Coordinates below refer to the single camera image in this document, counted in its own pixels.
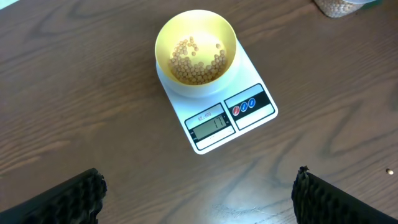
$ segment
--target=button panel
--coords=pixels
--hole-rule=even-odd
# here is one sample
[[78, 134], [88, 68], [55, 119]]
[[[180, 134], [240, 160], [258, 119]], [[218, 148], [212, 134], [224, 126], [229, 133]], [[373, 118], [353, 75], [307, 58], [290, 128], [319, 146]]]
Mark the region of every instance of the button panel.
[[239, 130], [275, 113], [261, 84], [256, 84], [224, 102]]

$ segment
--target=wood grain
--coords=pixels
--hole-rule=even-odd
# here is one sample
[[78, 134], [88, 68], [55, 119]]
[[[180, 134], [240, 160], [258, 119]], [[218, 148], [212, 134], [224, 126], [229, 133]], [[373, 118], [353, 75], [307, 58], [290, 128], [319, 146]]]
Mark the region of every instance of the wood grain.
[[[204, 156], [155, 72], [161, 27], [225, 17], [278, 117]], [[0, 11], [0, 211], [95, 167], [100, 223], [295, 223], [299, 166], [398, 218], [397, 1], [21, 0]]]

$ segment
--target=bowl rim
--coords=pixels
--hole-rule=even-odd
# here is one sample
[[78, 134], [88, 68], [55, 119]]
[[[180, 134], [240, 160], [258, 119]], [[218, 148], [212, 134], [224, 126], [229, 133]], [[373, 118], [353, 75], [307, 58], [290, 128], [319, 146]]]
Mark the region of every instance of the bowl rim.
[[[162, 30], [164, 29], [164, 27], [165, 27], [171, 20], [173, 20], [174, 18], [176, 18], [177, 16], [179, 16], [179, 15], [181, 15], [181, 14], [188, 13], [188, 12], [192, 12], [192, 11], [205, 11], [205, 12], [210, 12], [210, 13], [213, 13], [213, 14], [219, 16], [220, 18], [222, 18], [222, 19], [227, 23], [227, 25], [229, 25], [229, 27], [232, 29], [233, 34], [234, 34], [234, 37], [235, 37], [235, 45], [238, 46], [238, 40], [237, 40], [237, 37], [236, 37], [235, 30], [234, 30], [234, 28], [231, 26], [231, 24], [230, 24], [224, 17], [222, 17], [221, 15], [219, 15], [219, 14], [217, 14], [217, 13], [215, 13], [215, 12], [209, 11], [209, 10], [204, 10], [204, 9], [192, 9], [192, 10], [188, 10], [188, 11], [184, 11], [184, 12], [178, 13], [177, 15], [175, 15], [175, 16], [173, 16], [171, 19], [169, 19], [169, 20], [162, 26], [162, 28], [160, 29], [159, 33], [157, 34], [156, 42], [155, 42], [155, 59], [156, 59], [156, 63], [158, 63], [158, 62], [157, 62], [158, 59], [157, 59], [157, 55], [156, 55], [156, 49], [157, 49], [157, 41], [158, 41], [158, 39], [159, 39], [159, 34], [162, 32]], [[159, 68], [160, 68], [160, 70], [161, 70], [163, 73], [165, 73], [160, 65], [159, 65]], [[189, 86], [189, 87], [196, 87], [196, 88], [200, 88], [200, 87], [203, 87], [204, 85], [208, 85], [208, 84], [210, 84], [210, 83], [214, 83], [214, 82], [216, 82], [216, 81], [218, 80], [218, 79], [217, 79], [217, 80], [213, 80], [213, 81], [211, 81], [211, 82], [208, 82], [208, 83], [205, 83], [205, 84], [201, 84], [201, 85], [188, 85], [188, 84], [185, 84], [185, 83], [182, 83], [182, 82], [176, 82], [175, 80], [171, 79], [171, 78], [170, 78], [169, 76], [167, 76], [167, 75], [164, 75], [164, 76], [166, 76], [169, 80], [172, 80], [173, 82], [175, 82], [175, 83], [177, 83], [177, 84], [179, 84], [179, 85], [182, 85], [182, 86]]]

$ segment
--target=jar of chickpeas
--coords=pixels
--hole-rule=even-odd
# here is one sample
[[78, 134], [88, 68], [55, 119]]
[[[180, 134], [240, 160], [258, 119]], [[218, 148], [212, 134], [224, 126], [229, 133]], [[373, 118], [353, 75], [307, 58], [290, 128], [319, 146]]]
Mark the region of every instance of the jar of chickpeas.
[[339, 18], [362, 8], [375, 0], [315, 0], [322, 12], [331, 18]]

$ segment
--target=blue button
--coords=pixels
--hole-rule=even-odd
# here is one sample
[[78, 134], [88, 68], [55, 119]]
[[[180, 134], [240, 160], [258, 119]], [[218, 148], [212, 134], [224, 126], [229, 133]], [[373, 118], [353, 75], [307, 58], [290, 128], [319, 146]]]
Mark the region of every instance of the blue button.
[[256, 105], [256, 100], [255, 100], [254, 98], [250, 98], [250, 100], [249, 100], [249, 107], [250, 107], [250, 108], [253, 108], [254, 105]]
[[243, 103], [241, 104], [241, 111], [242, 111], [242, 112], [245, 112], [247, 109], [248, 109], [248, 103], [243, 102]]

